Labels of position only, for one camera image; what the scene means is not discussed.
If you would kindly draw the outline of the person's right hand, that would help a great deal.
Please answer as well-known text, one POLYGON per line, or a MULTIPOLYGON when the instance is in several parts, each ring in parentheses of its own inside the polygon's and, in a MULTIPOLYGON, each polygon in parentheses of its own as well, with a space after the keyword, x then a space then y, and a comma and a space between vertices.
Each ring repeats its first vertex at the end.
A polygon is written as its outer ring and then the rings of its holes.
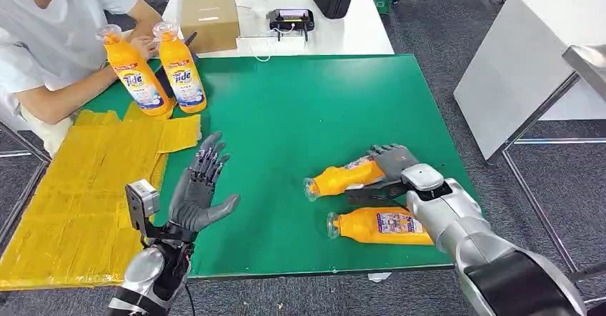
POLYGON ((129 43, 140 53, 145 61, 157 56, 157 43, 150 36, 137 36, 130 39, 129 43))

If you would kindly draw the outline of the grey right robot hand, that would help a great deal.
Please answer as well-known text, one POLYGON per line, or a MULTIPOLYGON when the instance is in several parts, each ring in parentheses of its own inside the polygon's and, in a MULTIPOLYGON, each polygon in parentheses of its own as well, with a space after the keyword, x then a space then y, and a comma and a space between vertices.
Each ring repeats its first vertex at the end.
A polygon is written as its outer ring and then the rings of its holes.
POLYGON ((419 164, 419 160, 401 144, 373 145, 367 150, 387 181, 400 179, 401 172, 419 164))

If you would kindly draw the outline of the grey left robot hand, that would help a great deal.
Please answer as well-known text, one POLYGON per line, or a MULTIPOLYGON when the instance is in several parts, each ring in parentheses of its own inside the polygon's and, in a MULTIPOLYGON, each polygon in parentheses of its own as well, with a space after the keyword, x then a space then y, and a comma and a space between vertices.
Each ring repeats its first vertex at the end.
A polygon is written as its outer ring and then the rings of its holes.
POLYGON ((229 160, 222 153, 226 143, 221 138, 221 132, 214 132, 204 139, 172 195, 169 224, 181 232, 183 242, 195 242, 202 229, 231 214, 239 204, 240 196, 231 194, 212 205, 217 180, 229 160))

